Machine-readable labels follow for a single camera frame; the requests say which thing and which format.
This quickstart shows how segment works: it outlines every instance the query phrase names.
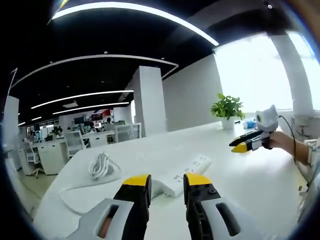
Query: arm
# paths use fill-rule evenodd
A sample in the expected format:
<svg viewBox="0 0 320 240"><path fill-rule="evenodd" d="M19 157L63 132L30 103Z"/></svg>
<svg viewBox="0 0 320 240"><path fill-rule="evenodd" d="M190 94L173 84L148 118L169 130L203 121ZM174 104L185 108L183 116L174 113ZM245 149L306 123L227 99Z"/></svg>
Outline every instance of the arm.
<svg viewBox="0 0 320 240"><path fill-rule="evenodd" d="M281 131L275 131L270 134L270 147L281 148L292 156L295 155L296 160L303 165L308 165L309 146L300 141L295 141L294 145L294 139Z"/></svg>

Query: black ceiling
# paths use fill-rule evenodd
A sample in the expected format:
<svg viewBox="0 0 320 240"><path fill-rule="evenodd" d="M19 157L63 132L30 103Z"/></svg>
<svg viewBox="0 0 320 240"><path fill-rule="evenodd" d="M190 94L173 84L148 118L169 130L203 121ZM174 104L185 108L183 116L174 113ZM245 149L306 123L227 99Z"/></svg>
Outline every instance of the black ceiling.
<svg viewBox="0 0 320 240"><path fill-rule="evenodd" d="M122 2L157 8L187 20L205 7L221 1L224 0ZM288 21L279 10L270 10L261 3L261 0L256 1L259 4L257 9L228 17L202 30L220 44L225 44L253 33L276 32L289 27ZM97 1L70 0L65 8L90 2ZM51 6L57 6L57 3L43 5L45 10L42 12L30 9L28 16L32 13L35 15L25 22L20 21L16 31L11 32L18 42L10 54L8 69L18 68L16 80L51 62L103 55L105 51L108 55L132 55L158 60L165 58L165 61L178 64L177 70L213 52L214 46L197 34L191 35L178 44L172 39L170 41L174 47L163 49L163 42L168 41L168 37L180 25L160 16L129 9L91 9L62 16L47 25L54 10ZM186 28L183 31L186 34L191 32ZM41 120L52 119L56 116L52 115L53 112L65 110L62 105L72 100L36 109L30 108L44 102L79 94L124 90L133 73L141 65L159 67L162 76L174 67L157 61L123 57L69 61L47 67L26 77L11 89L10 95L20 99L20 122L29 122L30 119L39 116L42 116ZM116 103L119 97L120 94L104 94L77 98L76 101L79 107L85 107ZM130 94L125 101L130 101L132 98L133 95Z"/></svg>

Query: window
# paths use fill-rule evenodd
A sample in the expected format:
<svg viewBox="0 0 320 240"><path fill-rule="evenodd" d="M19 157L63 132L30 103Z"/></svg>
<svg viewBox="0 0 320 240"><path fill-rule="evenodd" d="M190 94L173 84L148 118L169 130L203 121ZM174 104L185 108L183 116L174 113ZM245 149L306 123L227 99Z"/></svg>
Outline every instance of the window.
<svg viewBox="0 0 320 240"><path fill-rule="evenodd" d="M131 101L130 108L131 108L131 120L132 120L132 123L134 124L135 123L135 117L136 117L135 100Z"/></svg>
<svg viewBox="0 0 320 240"><path fill-rule="evenodd" d="M266 33L246 37L215 51L224 95L240 97L245 113L269 108L292 110L286 70Z"/></svg>
<svg viewBox="0 0 320 240"><path fill-rule="evenodd" d="M301 57L309 82L313 109L320 111L320 66L315 53L300 33L288 31L287 34Z"/></svg>

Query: desk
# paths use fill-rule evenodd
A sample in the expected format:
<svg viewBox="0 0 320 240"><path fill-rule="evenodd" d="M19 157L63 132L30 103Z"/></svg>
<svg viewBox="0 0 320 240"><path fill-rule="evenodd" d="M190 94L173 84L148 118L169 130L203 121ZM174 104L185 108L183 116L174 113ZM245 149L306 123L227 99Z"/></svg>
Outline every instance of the desk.
<svg viewBox="0 0 320 240"><path fill-rule="evenodd" d="M31 147L37 148L46 175L58 174L69 160L64 139L34 143Z"/></svg>
<svg viewBox="0 0 320 240"><path fill-rule="evenodd" d="M87 184L88 165L105 150L122 169L123 179L75 189L65 197L73 208L89 211L104 198L113 198L125 178L152 175L200 153L212 159L204 173L222 197L227 197L254 218L261 229L286 236L297 220L298 189L292 157L281 149L260 148L233 153L229 143L246 130L222 130L220 122L81 150L62 169L45 193L34 226L48 239L66 237L76 230L80 216L59 199L62 188ZM151 201L145 240L190 240L183 194L160 195Z"/></svg>
<svg viewBox="0 0 320 240"><path fill-rule="evenodd" d="M101 132L89 132L82 135L83 139L89 139L90 147L100 147L103 145L107 145L107 137L110 135L114 135L115 131L101 131Z"/></svg>

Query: floor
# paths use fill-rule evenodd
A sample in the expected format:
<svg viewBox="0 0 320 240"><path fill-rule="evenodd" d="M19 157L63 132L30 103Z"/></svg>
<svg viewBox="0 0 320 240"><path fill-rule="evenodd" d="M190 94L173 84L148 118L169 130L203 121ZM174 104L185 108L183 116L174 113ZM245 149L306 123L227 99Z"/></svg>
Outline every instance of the floor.
<svg viewBox="0 0 320 240"><path fill-rule="evenodd" d="M22 196L19 198L22 202L26 211L29 213L30 217L34 219L41 199L44 197L47 189L51 183L55 180L57 175L45 175L44 173L39 173L38 178L35 176L26 176L22 170L16 172L16 176L21 183L20 192L23 190Z"/></svg>

